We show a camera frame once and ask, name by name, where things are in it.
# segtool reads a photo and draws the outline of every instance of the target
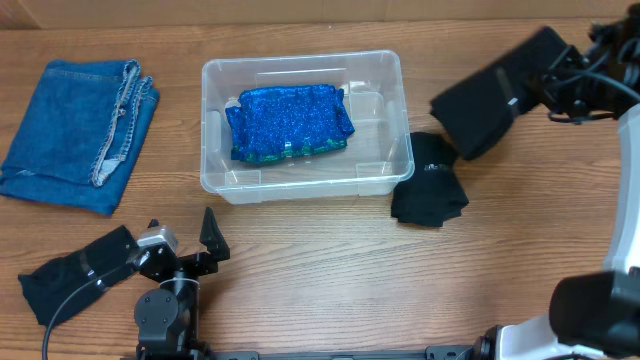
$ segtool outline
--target denim shorts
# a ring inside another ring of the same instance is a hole
[[[49,63],[2,165],[0,194],[111,215],[159,94],[136,60]]]

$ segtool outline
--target wooden table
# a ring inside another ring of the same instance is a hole
[[[216,350],[423,349],[545,313],[560,279],[599,270],[607,253],[615,122],[555,124],[542,108],[518,118],[486,155],[456,164],[471,203],[442,229],[398,225],[391,196],[231,206],[199,182],[200,73],[210,59],[392,49],[411,130],[441,132],[429,100],[543,24],[589,44],[588,19],[1,31],[0,159],[53,59],[136,58],[161,100],[112,218],[0,198],[0,359],[40,356],[44,329],[18,274],[120,224],[139,234],[152,217],[193,252],[206,206],[232,252],[202,284],[201,337]],[[113,288],[56,328],[50,358],[131,356],[133,306],[155,286],[135,276]]]

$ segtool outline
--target clear plastic box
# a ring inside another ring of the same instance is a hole
[[[224,109],[245,90],[330,84],[344,89],[356,131],[343,150],[252,165],[231,160]],[[232,204],[384,195],[413,174],[400,59],[393,51],[212,60],[202,68],[200,183]]]

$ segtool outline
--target black cloth held by gripper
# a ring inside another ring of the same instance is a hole
[[[48,261],[31,275],[18,275],[22,294],[38,324],[49,325],[60,304],[87,281],[122,267],[102,279],[100,284],[88,286],[69,300],[56,318],[56,326],[93,304],[108,288],[131,276],[133,270],[123,265],[137,247],[129,230],[120,226],[84,249]]]
[[[464,159],[487,152],[509,130],[514,116],[526,114],[540,103],[526,86],[528,78],[549,69],[566,47],[553,29],[544,27],[431,101],[431,114],[442,123]]]
[[[461,215],[469,199],[453,173],[458,152],[440,135],[411,133],[415,172],[393,191],[391,216],[401,223],[441,227]]]

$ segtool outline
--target blue sequin fabric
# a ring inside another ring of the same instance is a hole
[[[262,164],[342,149],[355,129],[332,85],[279,86],[244,91],[241,106],[225,109],[231,159]]]

